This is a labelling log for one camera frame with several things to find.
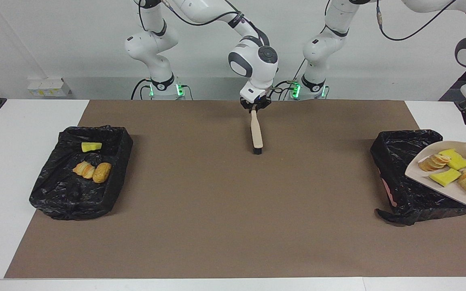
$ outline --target black cable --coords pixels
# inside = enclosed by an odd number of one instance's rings
[[[133,94],[131,95],[131,100],[134,100],[134,94],[136,93],[136,90],[138,89],[139,85],[143,82],[150,82],[150,79],[141,79],[136,86],[134,87]]]
[[[141,87],[141,89],[139,90],[139,98],[140,98],[141,100],[143,100],[143,89],[144,89],[144,88],[149,88],[149,89],[150,89],[150,86],[148,86],[148,85],[147,85],[147,86],[143,86],[143,87]]]
[[[231,3],[229,2],[228,0],[224,0],[227,4],[229,4],[229,6],[231,6],[231,8],[233,8],[234,11],[237,11],[239,12],[239,10]]]
[[[193,101],[194,95],[192,94],[192,88],[190,88],[190,86],[188,85],[182,85],[181,88],[188,88],[188,90],[190,91],[190,99]]]
[[[283,92],[285,92],[285,95],[283,95],[283,101],[285,101],[285,96],[287,96],[287,93],[289,92],[289,90],[290,90],[290,86],[289,88],[283,89],[280,95],[278,96],[278,101],[280,101],[280,98],[282,97]]]
[[[255,26],[255,24],[253,22],[251,22],[251,20],[248,20],[248,24],[256,31],[256,34],[258,35],[258,39],[262,42],[262,44],[264,43],[264,40],[262,39],[261,35],[260,35],[260,30]]]
[[[429,20],[426,24],[424,24],[422,27],[420,27],[420,29],[418,29],[417,31],[415,31],[414,33],[412,33],[411,35],[407,36],[407,37],[403,37],[403,38],[392,38],[392,37],[389,37],[383,30],[382,28],[382,13],[381,13],[381,7],[379,6],[379,0],[377,0],[377,23],[379,24],[379,29],[381,30],[381,33],[382,35],[384,35],[387,39],[389,40],[393,40],[393,41],[402,41],[402,40],[406,40],[410,37],[413,37],[414,35],[416,35],[417,33],[419,33],[420,31],[422,31],[424,28],[426,28],[429,24],[431,24],[431,22],[433,22],[436,18],[438,18],[438,16],[440,16],[440,14],[442,14],[443,11],[446,11],[447,8],[449,8],[449,6],[451,6],[454,2],[456,2],[456,0],[452,0],[449,4],[447,4],[442,10],[440,10],[431,20]]]
[[[328,9],[328,6],[330,5],[330,0],[328,0],[327,2],[327,6],[325,6],[325,16],[327,15],[327,9]]]
[[[210,23],[213,23],[213,22],[216,22],[217,20],[219,20],[220,18],[222,17],[225,17],[226,15],[229,15],[229,14],[236,14],[236,15],[239,15],[240,12],[238,11],[229,11],[229,12],[226,12],[226,13],[222,13],[221,15],[215,17],[214,19],[212,20],[209,20],[209,22],[205,22],[205,23],[192,23],[192,22],[189,22],[188,20],[184,19],[183,17],[181,17],[181,15],[179,15],[179,13],[177,13],[174,8],[172,7],[169,7],[170,11],[172,11],[179,19],[183,20],[183,22],[185,22],[186,24],[189,24],[189,25],[192,25],[192,26],[204,26],[204,25],[208,25]]]
[[[271,96],[272,96],[272,94],[274,93],[275,89],[276,89],[276,88],[279,89],[279,88],[280,88],[280,85],[285,84],[285,83],[287,83],[287,81],[281,81],[280,83],[276,84],[276,86],[273,87],[273,89],[272,89],[271,92],[269,93],[269,96],[267,96],[267,97],[271,98]]]
[[[283,88],[273,88],[272,90],[273,92],[276,92],[276,94],[280,94],[281,92],[283,92]]]
[[[292,78],[294,81],[296,81],[296,77],[298,77],[299,70],[301,70],[301,67],[303,67],[303,64],[305,64],[306,60],[307,59],[303,59],[303,61],[301,62],[301,65],[299,66],[298,70],[296,71],[296,74],[294,75],[294,78]]]
[[[141,22],[141,27],[143,28],[144,31],[146,31],[145,29],[145,25],[143,24],[143,18],[141,18],[141,0],[139,0],[138,2],[138,14],[139,14],[139,21]]]

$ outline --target wooden brush handle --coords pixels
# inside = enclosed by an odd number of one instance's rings
[[[251,135],[253,136],[253,147],[255,149],[263,148],[264,142],[262,142],[262,132],[260,130],[260,123],[256,117],[256,110],[251,111]]]

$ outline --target white wall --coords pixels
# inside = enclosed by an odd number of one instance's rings
[[[0,0],[0,15],[46,75],[66,78],[76,98],[126,98],[131,84],[148,75],[123,48],[124,40],[140,30],[129,1]],[[292,77],[303,59],[303,43],[322,29],[327,0],[233,2],[279,52],[277,79]],[[399,0],[382,1],[381,9],[384,29],[394,37],[415,31],[432,17],[409,11]],[[192,27],[163,11],[180,33],[179,45],[164,54],[179,76],[235,77],[227,64],[239,39],[233,30],[220,22]],[[391,42],[379,32],[375,4],[366,4],[352,22],[347,45],[331,57],[329,97],[437,100],[464,72],[453,52],[465,36],[466,15],[446,11],[413,39]],[[29,98],[26,79],[40,72],[9,39],[0,24],[0,96]],[[231,98],[237,96],[231,90]]]

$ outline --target white table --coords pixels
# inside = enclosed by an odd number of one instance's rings
[[[261,278],[6,280],[5,272],[35,212],[28,197],[58,132],[76,126],[88,101],[9,100],[0,109],[0,290],[85,291],[466,291],[466,278]],[[408,101],[421,129],[466,141],[453,103]]]

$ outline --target brown paper mat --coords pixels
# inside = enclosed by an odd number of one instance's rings
[[[122,193],[92,221],[36,212],[6,278],[466,276],[466,216],[396,227],[369,149],[418,129],[402,101],[91,101],[81,126],[134,140]]]

